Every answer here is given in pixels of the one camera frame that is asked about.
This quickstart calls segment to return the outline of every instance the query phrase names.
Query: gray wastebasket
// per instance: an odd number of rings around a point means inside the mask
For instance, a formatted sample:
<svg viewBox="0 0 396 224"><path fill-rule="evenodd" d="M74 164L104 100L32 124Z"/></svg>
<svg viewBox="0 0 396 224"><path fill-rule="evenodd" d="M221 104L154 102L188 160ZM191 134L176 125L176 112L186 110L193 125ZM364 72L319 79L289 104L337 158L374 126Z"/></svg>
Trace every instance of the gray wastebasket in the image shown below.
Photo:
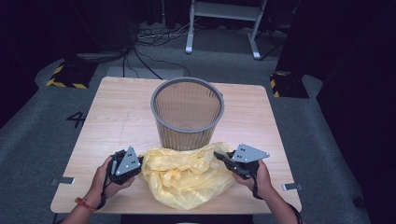
<svg viewBox="0 0 396 224"><path fill-rule="evenodd" d="M194 77L165 81L151 97L162 147L178 151L209 144L224 112L221 93Z"/></svg>

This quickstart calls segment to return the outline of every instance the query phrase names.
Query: person's left hand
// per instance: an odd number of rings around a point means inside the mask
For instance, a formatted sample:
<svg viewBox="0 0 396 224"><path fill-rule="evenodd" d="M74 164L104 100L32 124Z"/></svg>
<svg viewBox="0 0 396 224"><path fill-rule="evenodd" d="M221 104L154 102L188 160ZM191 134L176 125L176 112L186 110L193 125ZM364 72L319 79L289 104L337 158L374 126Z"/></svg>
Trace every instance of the person's left hand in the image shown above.
<svg viewBox="0 0 396 224"><path fill-rule="evenodd" d="M91 187L85 195L84 199L86 199L86 204L89 206L96 208L101 202L101 193L103 189L103 184L105 183L106 178L106 170L109 162L111 161L111 157L108 157L103 165L99 166L96 170L95 176L93 177ZM119 190L126 189L132 185L134 182L134 177L130 178L123 185L118 185L115 183L111 183L106 188L106 197L109 199L113 197Z"/></svg>

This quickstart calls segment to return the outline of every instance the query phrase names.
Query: yellow plastic bag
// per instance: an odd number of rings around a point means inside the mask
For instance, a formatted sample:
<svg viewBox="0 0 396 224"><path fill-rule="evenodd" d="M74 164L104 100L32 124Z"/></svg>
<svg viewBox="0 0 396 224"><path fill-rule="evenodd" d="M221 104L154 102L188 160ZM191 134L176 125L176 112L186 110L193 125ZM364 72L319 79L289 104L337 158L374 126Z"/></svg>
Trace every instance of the yellow plastic bag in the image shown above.
<svg viewBox="0 0 396 224"><path fill-rule="evenodd" d="M159 202L179 210L190 210L220 195L233 183L232 173L213 152L233 151L225 143L214 143L191 151L154 147L144 153L140 175Z"/></svg>

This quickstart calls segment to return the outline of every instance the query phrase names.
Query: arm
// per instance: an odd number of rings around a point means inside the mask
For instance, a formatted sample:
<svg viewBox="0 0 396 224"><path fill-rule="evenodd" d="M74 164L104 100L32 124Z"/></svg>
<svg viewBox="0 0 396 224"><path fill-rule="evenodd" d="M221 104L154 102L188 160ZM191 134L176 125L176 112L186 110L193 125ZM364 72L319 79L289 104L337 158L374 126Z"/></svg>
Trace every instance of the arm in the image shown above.
<svg viewBox="0 0 396 224"><path fill-rule="evenodd" d="M272 186L267 166L262 160L259 160L259 165L260 167L257 171L257 194L265 200L278 224L297 223L297 217L294 212ZM238 184L245 185L250 190L253 189L253 179L244 180L235 173L233 173L233 177Z"/></svg>
<svg viewBox="0 0 396 224"><path fill-rule="evenodd" d="M93 180L92 180L91 187L88 190L87 194L83 198L83 200L85 200L85 204L87 204L91 208L96 208L101 202L101 193L102 193L103 184L104 184L105 178L106 178L106 169L107 169L107 165L110 161L111 161L111 157L107 158L107 160L105 160L105 163L103 163L103 165L101 165L97 168L95 176L93 177ZM111 198L121 189L126 189L126 188L130 187L133 182L134 182L134 177L129 179L123 185L117 185L117 184L111 183L106 188L107 198L108 199ZM87 209L86 207L84 207L82 205L76 205L76 207L73 209L73 211L64 219L62 224L89 223L92 214L93 214L92 210Z"/></svg>

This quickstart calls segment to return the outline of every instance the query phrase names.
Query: metal stand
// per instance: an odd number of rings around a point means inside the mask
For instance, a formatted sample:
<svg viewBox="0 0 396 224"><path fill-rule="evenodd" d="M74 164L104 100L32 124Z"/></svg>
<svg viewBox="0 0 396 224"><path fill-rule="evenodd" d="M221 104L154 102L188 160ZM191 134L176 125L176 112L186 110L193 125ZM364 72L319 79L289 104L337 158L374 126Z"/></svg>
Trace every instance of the metal stand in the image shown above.
<svg viewBox="0 0 396 224"><path fill-rule="evenodd" d="M267 0L262 0L262 4L260 5L260 7L243 7L216 3L196 2L195 0L191 0L190 29L187 37L186 53L192 53L192 42L194 39L194 17L205 16L241 21L255 21L253 31L251 34L247 34L247 38L253 52L253 57L255 59L260 59L261 55L257 49L256 41L254 38L257 34L257 30L259 29L266 3Z"/></svg>

